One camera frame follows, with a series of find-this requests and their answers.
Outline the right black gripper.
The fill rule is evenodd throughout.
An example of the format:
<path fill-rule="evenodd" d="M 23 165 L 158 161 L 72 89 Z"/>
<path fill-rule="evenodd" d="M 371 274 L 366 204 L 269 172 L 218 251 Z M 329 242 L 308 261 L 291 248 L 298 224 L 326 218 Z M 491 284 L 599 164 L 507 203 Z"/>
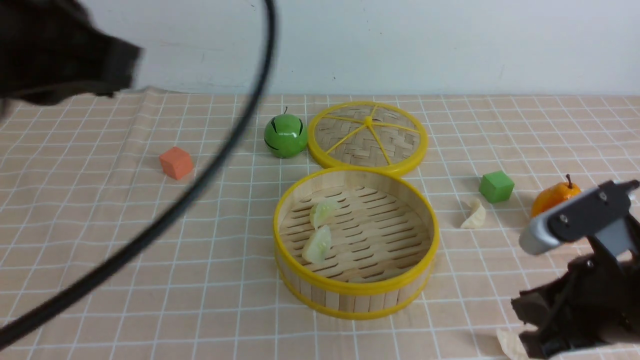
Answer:
<path fill-rule="evenodd" d="M 510 304 L 524 324 L 518 335 L 526 355 L 548 360 L 616 344 L 638 344 L 639 258 L 619 262 L 595 254 L 571 262 L 560 278 L 521 291 Z"/>

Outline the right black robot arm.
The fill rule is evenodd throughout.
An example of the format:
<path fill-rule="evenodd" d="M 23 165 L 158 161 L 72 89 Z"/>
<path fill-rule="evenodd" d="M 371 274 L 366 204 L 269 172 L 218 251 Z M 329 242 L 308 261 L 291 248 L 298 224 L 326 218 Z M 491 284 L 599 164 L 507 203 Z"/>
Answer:
<path fill-rule="evenodd" d="M 606 181 L 534 217 L 519 236 L 528 255 L 544 255 L 587 239 L 592 253 L 567 264 L 560 278 L 510 301 L 520 321 L 535 326 L 518 338 L 532 359 L 615 344 L 640 335 L 639 221 L 630 195 L 638 180 Z"/>

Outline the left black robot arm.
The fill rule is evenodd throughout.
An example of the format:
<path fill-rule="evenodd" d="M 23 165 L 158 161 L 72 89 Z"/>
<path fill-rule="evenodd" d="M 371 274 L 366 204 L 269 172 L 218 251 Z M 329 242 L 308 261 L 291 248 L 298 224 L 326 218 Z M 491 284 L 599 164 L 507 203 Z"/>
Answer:
<path fill-rule="evenodd" d="M 0 3 L 1 110 L 10 101 L 54 106 L 128 89 L 141 47 L 95 27 L 78 0 Z"/>

